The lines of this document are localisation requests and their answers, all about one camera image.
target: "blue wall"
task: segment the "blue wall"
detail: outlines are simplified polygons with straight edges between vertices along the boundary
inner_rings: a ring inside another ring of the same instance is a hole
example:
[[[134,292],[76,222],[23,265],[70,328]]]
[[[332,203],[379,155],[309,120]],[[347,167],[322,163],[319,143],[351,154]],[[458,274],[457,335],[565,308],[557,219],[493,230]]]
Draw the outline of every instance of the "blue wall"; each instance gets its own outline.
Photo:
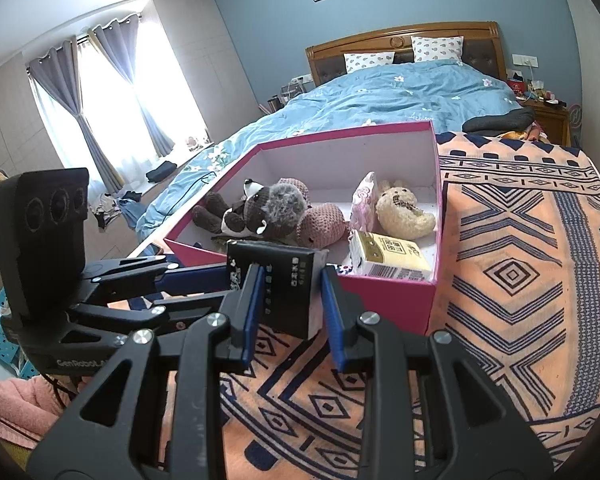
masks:
[[[256,98],[265,103],[309,72],[304,49],[378,28],[496,21],[510,54],[538,57],[536,79],[569,104],[582,102],[575,30],[567,0],[216,0]]]

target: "leather headboard panel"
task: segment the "leather headboard panel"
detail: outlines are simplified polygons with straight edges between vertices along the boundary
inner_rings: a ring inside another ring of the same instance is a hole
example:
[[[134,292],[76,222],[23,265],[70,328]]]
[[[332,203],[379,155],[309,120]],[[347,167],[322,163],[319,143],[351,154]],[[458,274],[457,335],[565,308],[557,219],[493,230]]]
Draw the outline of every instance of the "leather headboard panel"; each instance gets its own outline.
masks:
[[[479,70],[484,75],[499,78],[496,48],[491,40],[465,40],[462,48],[462,61]],[[347,73],[344,55],[316,59],[315,68],[320,81],[326,83]],[[413,50],[396,52],[394,64],[413,63]]]

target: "pink box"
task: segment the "pink box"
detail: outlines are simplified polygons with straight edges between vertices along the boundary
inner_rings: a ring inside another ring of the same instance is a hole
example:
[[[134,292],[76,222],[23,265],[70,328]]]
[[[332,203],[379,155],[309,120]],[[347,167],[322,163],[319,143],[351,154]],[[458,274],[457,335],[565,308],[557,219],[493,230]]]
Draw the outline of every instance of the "pink box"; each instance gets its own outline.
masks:
[[[418,206],[436,215],[435,232],[416,240],[434,272],[428,282],[346,275],[340,276],[342,286],[359,294],[368,310],[386,316],[403,330],[424,334],[438,283],[442,239],[440,163],[430,121],[362,126],[258,144],[227,166],[189,204],[202,202],[209,191],[220,192],[231,204],[240,199],[247,178],[270,185],[293,177],[307,185],[312,205],[335,203],[349,219],[353,193],[369,171],[376,172],[378,181],[403,180],[416,195]],[[165,242],[186,266],[225,262],[225,254],[192,247],[196,242],[211,247],[210,238],[186,214]],[[346,241],[329,248],[329,263],[347,263]]]

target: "white patterned pillow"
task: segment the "white patterned pillow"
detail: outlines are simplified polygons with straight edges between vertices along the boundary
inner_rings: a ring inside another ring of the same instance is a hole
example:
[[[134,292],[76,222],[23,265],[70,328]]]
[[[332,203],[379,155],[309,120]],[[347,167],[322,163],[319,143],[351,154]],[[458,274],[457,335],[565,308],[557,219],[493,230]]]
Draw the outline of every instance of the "white patterned pillow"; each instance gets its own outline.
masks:
[[[460,61],[462,57],[462,44],[464,36],[454,38],[420,38],[411,37],[413,47],[413,60],[435,61],[437,59],[455,59]]]
[[[371,54],[345,54],[344,61],[347,64],[347,74],[370,68],[372,66],[391,65],[394,63],[395,52],[373,52]]]

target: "black box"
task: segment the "black box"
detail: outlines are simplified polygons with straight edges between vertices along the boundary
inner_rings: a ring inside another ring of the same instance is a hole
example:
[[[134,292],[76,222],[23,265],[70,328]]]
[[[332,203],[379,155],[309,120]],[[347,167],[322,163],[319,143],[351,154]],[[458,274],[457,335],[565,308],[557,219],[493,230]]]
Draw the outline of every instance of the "black box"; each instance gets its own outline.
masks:
[[[227,244],[227,274],[240,288],[249,265],[265,269],[262,323],[278,332],[312,338],[322,327],[320,272],[328,251],[271,242],[231,240]]]

